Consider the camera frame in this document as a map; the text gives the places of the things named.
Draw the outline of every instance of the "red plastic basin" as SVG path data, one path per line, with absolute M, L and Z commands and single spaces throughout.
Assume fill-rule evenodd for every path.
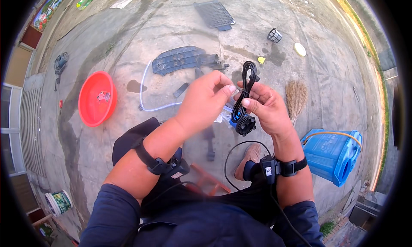
M 110 75 L 105 71 L 94 72 L 80 90 L 80 118 L 86 126 L 98 126 L 113 114 L 116 102 L 117 91 Z

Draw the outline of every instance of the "painted mural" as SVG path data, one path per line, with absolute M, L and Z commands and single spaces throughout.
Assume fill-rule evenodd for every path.
M 34 18 L 31 26 L 38 31 L 43 32 L 53 13 L 58 8 L 63 0 L 47 0 L 47 2 L 39 9 L 36 17 Z

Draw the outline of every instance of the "black strap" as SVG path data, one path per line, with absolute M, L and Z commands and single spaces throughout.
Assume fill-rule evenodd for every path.
M 137 140 L 132 146 L 132 149 L 136 150 L 137 156 L 139 156 L 140 160 L 143 161 L 148 167 L 154 168 L 157 165 L 157 161 L 147 153 L 145 147 L 143 146 L 143 139 Z
M 290 162 L 281 162 L 278 160 L 281 166 L 281 175 L 284 177 L 295 175 L 297 171 L 303 169 L 307 165 L 306 157 L 301 161 L 290 161 Z

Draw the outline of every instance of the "hand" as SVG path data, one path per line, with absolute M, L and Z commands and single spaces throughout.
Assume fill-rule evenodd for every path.
M 237 85 L 242 88 L 243 82 L 238 81 Z M 234 100 L 239 96 L 240 93 L 235 95 Z M 258 116 L 260 126 L 269 135 L 286 137 L 293 126 L 279 93 L 264 84 L 254 83 L 249 97 L 242 100 L 246 112 Z
M 236 90 L 232 81 L 219 71 L 204 75 L 190 84 L 175 119 L 188 136 L 210 126 Z

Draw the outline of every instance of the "blue plastic sprayer tank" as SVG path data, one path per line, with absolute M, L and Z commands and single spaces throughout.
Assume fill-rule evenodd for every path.
M 317 132 L 325 132 L 325 130 L 312 129 L 301 140 L 310 171 L 341 187 L 355 167 L 361 147 L 354 139 L 348 136 L 329 133 L 311 136 L 306 144 L 303 145 L 307 136 Z M 362 144 L 362 135 L 358 131 L 328 132 L 347 133 Z

